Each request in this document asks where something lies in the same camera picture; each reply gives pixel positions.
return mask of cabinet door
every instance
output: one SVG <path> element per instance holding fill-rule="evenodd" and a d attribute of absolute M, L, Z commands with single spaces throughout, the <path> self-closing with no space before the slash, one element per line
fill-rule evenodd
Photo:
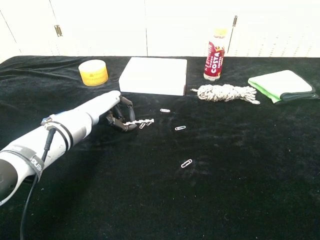
<path fill-rule="evenodd" d="M 73 56 L 146 56 L 144 0 L 51 0 Z"/>
<path fill-rule="evenodd" d="M 60 54 L 49 0 L 1 0 L 0 9 L 21 54 Z"/>
<path fill-rule="evenodd" d="M 0 33 L 1 33 L 1 44 L 0 44 L 0 63 L 13 57 L 20 55 L 21 52 L 17 46 L 14 36 L 10 32 L 7 26 L 6 20 L 4 19 L 2 12 L 0 11 Z"/>
<path fill-rule="evenodd" d="M 224 11 L 216 1 L 146 0 L 148 55 L 207 56 L 214 27 L 233 24 L 234 16 Z"/>
<path fill-rule="evenodd" d="M 317 1 L 241 1 L 228 55 L 236 57 L 320 57 Z"/>

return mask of rope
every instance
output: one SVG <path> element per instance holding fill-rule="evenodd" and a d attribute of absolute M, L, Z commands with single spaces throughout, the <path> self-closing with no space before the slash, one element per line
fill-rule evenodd
<path fill-rule="evenodd" d="M 252 104 L 260 104 L 256 100 L 257 90 L 250 86 L 240 87 L 229 84 L 220 85 L 202 85 L 199 89 L 190 89 L 192 92 L 197 92 L 198 98 L 205 101 L 231 101 L 235 99 L 245 100 Z"/>

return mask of table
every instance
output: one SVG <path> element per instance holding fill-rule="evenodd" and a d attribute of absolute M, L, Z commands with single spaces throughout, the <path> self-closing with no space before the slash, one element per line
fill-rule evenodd
<path fill-rule="evenodd" d="M 185 96 L 122 93 L 136 119 L 153 124 L 130 133 L 97 125 L 44 171 L 27 239 L 320 238 L 320 102 L 274 105 L 261 93 L 260 105 L 203 101 L 189 90 L 211 84 L 206 59 L 180 58 L 188 61 Z M 106 62 L 105 84 L 82 83 L 78 66 L 90 59 Z M 119 90 L 129 59 L 16 56 L 0 64 L 0 148 L 44 117 Z M 319 66 L 319 58 L 226 57 L 212 84 L 244 87 L 288 69 L 319 90 Z M 29 190 L 21 185 L 0 207 L 0 239 L 19 238 Z"/>

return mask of white foam block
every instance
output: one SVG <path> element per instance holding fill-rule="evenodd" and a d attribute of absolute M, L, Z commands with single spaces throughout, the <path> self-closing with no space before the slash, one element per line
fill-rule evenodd
<path fill-rule="evenodd" d="M 183 96 L 187 60 L 132 57 L 119 78 L 121 92 Z"/>

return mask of robotic hand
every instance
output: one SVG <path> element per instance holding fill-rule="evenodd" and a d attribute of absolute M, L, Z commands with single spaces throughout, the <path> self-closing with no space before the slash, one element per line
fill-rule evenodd
<path fill-rule="evenodd" d="M 133 122 L 136 117 L 132 102 L 121 96 L 119 91 L 110 91 L 72 110 L 44 118 L 40 127 L 12 141 L 2 149 L 0 151 L 0 206 L 14 195 L 27 177 L 36 175 L 39 180 L 48 166 L 87 137 L 92 127 L 99 122 L 106 121 L 108 125 L 122 132 L 135 129 L 137 127 L 135 124 L 129 126 L 123 124 L 125 118 L 118 106 L 119 103 L 128 107 L 129 118 Z M 118 115 L 117 117 L 113 116 L 113 111 Z M 44 154 L 48 132 L 52 129 L 55 129 L 56 134 L 54 137 L 52 135 L 48 151 Z"/>

